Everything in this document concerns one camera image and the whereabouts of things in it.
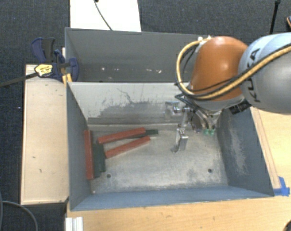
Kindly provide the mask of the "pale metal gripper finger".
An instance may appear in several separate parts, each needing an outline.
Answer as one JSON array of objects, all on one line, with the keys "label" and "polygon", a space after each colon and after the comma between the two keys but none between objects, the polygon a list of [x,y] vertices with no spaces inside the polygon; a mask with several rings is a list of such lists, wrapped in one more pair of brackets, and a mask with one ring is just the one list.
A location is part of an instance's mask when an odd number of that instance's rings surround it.
[{"label": "pale metal gripper finger", "polygon": [[179,139],[181,135],[185,135],[185,130],[183,128],[178,128],[176,130],[176,135],[175,135],[175,144],[171,149],[173,153],[176,153],[179,151]]},{"label": "pale metal gripper finger", "polygon": [[179,139],[179,151],[185,150],[187,142],[188,142],[188,136],[181,135]]}]

